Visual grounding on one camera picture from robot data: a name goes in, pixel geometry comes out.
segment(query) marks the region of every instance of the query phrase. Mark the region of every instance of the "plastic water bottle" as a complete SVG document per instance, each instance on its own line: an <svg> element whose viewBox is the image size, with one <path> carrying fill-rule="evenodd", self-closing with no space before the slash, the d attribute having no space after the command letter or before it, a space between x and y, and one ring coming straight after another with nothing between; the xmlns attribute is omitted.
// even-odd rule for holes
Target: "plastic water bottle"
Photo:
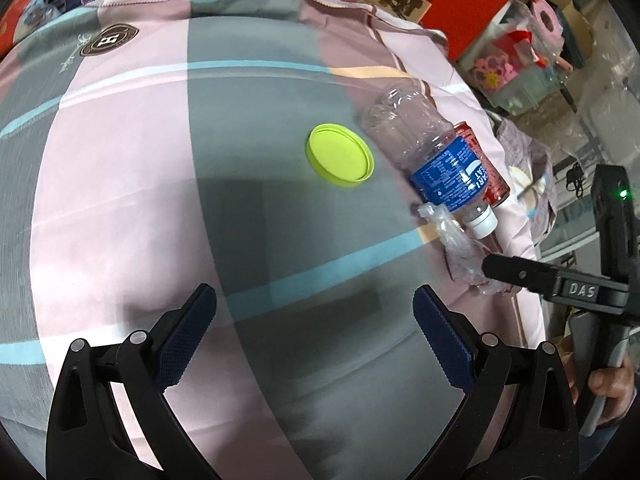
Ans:
<svg viewBox="0 0 640 480"><path fill-rule="evenodd" d="M426 202L444 204L462 216L473 238L495 230L498 221L483 199L485 168L417 83L387 89L365 115L364 130Z"/></svg>

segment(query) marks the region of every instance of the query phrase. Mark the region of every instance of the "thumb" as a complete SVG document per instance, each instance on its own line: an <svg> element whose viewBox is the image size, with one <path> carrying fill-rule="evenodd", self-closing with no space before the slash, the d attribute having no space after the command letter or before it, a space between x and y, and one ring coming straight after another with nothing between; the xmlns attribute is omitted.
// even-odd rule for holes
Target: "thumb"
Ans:
<svg viewBox="0 0 640 480"><path fill-rule="evenodd" d="M596 396L620 399L633 387L633 372L626 368L604 368L589 376L589 389Z"/></svg>

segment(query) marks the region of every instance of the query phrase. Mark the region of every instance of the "pink toilet paper roll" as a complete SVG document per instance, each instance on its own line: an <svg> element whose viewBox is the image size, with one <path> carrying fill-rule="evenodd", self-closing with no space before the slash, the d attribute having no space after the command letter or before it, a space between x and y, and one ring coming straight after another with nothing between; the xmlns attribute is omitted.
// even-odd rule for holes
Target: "pink toilet paper roll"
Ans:
<svg viewBox="0 0 640 480"><path fill-rule="evenodd" d="M546 0L533 2L531 12L538 24L542 40L545 42L549 53L558 56L564 46L564 38L562 37L564 29L556 16L556 12Z"/></svg>

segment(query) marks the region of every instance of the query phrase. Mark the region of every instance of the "screw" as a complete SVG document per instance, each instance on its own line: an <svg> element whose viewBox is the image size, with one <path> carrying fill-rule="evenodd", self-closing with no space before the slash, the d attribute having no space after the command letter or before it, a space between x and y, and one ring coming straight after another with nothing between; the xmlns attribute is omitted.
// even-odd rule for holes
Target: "screw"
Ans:
<svg viewBox="0 0 640 480"><path fill-rule="evenodd" d="M556 353L555 345L553 343L550 343L549 341L545 341L542 343L542 349L549 355L553 355Z"/></svg>
<svg viewBox="0 0 640 480"><path fill-rule="evenodd" d="M72 352L79 352L84 348L84 340L82 339L76 339L75 341L73 341L71 343L71 351Z"/></svg>
<svg viewBox="0 0 640 480"><path fill-rule="evenodd" d="M491 332L487 332L486 334L482 334L482 342L487 346L497 346L498 336Z"/></svg>
<svg viewBox="0 0 640 480"><path fill-rule="evenodd" d="M146 341L146 332L143 330L138 330L129 336L129 341L131 341L134 345L139 345Z"/></svg>

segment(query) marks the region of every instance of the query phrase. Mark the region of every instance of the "pink flower decoration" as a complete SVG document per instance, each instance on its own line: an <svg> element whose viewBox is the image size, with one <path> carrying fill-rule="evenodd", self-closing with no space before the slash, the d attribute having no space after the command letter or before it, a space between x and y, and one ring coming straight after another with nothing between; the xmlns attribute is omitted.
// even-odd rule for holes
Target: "pink flower decoration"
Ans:
<svg viewBox="0 0 640 480"><path fill-rule="evenodd" d="M476 59L471 73L482 89L488 92L498 91L518 76L506 54Z"/></svg>

